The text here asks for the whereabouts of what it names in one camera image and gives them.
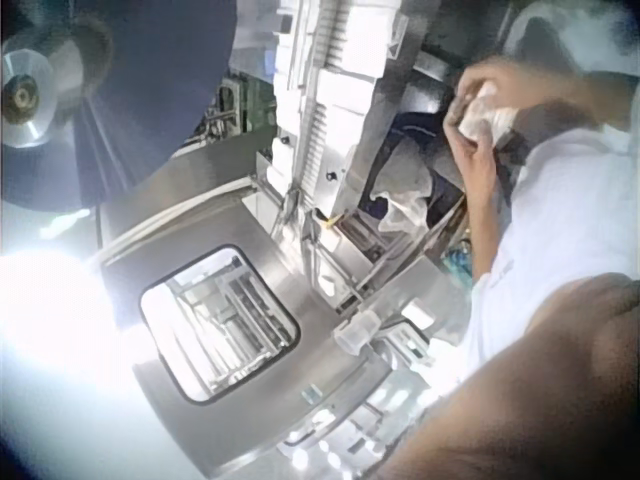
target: glass window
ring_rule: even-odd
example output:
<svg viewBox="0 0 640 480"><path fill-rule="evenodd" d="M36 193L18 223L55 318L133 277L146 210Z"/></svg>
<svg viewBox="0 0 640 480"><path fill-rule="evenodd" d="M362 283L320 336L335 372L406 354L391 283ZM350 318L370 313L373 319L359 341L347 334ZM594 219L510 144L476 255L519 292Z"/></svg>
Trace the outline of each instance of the glass window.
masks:
<svg viewBox="0 0 640 480"><path fill-rule="evenodd" d="M206 401L283 355L299 329L238 250L225 247L149 288L142 311L184 392Z"/></svg>

